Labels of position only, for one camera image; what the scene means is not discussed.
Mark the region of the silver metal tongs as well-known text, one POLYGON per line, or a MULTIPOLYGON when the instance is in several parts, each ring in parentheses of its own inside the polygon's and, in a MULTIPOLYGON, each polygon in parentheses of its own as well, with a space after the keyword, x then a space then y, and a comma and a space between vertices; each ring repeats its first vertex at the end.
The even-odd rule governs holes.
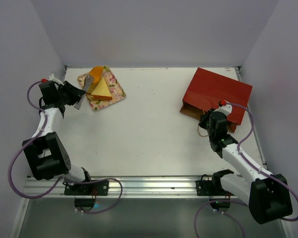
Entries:
POLYGON ((81 105, 82 105, 82 102, 84 100, 84 97, 90 87, 90 85, 93 83, 94 81, 94 78, 92 76, 90 76, 89 74, 86 76, 85 78, 85 84, 84 84, 84 87, 82 88, 83 91, 85 91, 83 93, 83 95, 80 97, 79 101, 74 105, 74 107, 79 110, 81 108, 81 105))

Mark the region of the orange fake sandwich bread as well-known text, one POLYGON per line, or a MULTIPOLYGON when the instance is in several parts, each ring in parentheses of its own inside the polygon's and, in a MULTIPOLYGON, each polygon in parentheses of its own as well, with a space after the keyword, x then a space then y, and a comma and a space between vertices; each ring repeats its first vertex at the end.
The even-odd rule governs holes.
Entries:
POLYGON ((105 78, 101 78, 95 89, 90 94, 90 97, 92 100, 112 100, 112 95, 108 88, 105 78))

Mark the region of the red paper bag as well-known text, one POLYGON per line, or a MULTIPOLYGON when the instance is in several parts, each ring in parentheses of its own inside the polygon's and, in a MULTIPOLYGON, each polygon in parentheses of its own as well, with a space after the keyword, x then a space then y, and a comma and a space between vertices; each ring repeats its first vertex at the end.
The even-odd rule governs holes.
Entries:
POLYGON ((252 86, 220 74, 198 68, 184 94, 180 113, 199 120, 211 109, 218 109, 219 102, 246 107, 252 86))

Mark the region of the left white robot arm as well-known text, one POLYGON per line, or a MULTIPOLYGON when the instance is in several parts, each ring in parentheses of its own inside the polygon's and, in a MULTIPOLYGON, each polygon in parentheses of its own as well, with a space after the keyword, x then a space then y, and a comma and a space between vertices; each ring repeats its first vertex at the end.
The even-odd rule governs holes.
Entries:
POLYGON ((71 164, 70 156, 57 134, 66 106, 79 109, 86 91, 67 81, 57 83, 52 80, 39 82, 39 88, 42 93, 37 108, 40 122, 32 138, 22 143, 32 175, 37 180, 63 177, 76 183, 75 187, 81 194, 89 194, 93 189, 89 173, 71 164))

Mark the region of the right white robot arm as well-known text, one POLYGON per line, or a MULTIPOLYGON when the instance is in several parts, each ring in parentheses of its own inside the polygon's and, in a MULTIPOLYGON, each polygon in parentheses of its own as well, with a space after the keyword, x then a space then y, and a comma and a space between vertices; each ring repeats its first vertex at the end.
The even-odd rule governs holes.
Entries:
POLYGON ((227 116, 235 103, 220 101, 217 109, 211 109, 200 117, 199 127, 207 130, 212 150, 230 163, 239 173, 222 170, 208 181, 198 180, 198 191, 215 194, 232 193, 249 208, 254 220, 264 224, 285 219, 293 212, 291 189, 281 174, 274 175, 248 156, 238 142, 227 132, 227 116))

